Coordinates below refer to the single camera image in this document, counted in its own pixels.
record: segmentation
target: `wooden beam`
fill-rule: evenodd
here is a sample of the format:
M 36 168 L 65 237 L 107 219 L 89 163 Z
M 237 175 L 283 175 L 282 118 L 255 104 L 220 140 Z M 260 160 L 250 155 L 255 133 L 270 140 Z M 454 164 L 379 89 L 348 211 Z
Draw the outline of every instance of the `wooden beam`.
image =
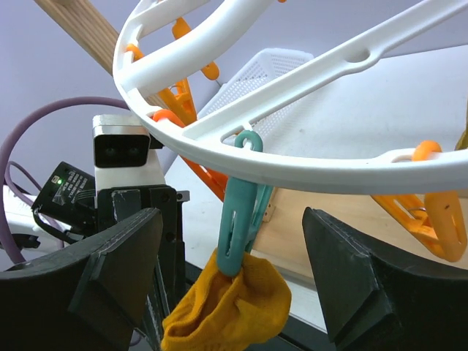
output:
M 88 0 L 35 0 L 110 75 L 118 32 Z M 157 96 L 149 104 L 167 108 Z

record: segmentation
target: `green clothespin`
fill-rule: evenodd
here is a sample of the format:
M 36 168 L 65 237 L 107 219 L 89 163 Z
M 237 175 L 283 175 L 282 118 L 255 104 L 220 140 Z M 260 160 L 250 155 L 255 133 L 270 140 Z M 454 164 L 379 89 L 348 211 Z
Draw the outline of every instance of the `green clothespin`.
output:
M 235 139 L 235 147 L 243 148 L 245 140 L 252 143 L 253 151 L 263 151 L 262 138 L 256 132 L 242 131 Z M 250 252 L 254 246 L 272 191 L 272 186 L 229 177 L 216 257 L 224 275 L 236 276 L 241 270 L 244 252 Z

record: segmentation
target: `clothespin hook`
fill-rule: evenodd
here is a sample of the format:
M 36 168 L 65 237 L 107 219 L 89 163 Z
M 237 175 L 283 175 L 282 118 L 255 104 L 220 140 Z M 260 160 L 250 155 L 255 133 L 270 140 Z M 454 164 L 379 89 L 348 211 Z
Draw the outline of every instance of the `clothespin hook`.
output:
M 434 152 L 442 152 L 440 145 L 424 141 L 415 149 L 412 161 L 426 161 Z M 457 192 L 428 193 L 424 201 L 416 195 L 375 195 L 372 198 L 435 256 L 449 262 L 456 262 L 463 256 L 467 232 Z
M 234 145 L 243 148 L 249 141 L 251 150 L 262 152 L 262 138 L 253 131 L 244 130 Z M 250 252 L 268 206 L 272 186 L 229 177 L 222 207 L 219 229 L 218 269 L 226 276 L 236 276 L 241 270 L 244 252 Z

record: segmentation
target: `mustard yellow fabric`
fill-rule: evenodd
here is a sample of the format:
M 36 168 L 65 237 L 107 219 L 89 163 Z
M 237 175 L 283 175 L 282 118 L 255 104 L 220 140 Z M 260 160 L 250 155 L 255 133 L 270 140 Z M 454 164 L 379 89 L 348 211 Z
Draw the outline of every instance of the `mustard yellow fabric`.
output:
M 241 351 L 275 337 L 286 323 L 291 292 L 267 260 L 244 254 L 239 275 L 224 276 L 216 250 L 200 277 L 163 321 L 164 351 Z

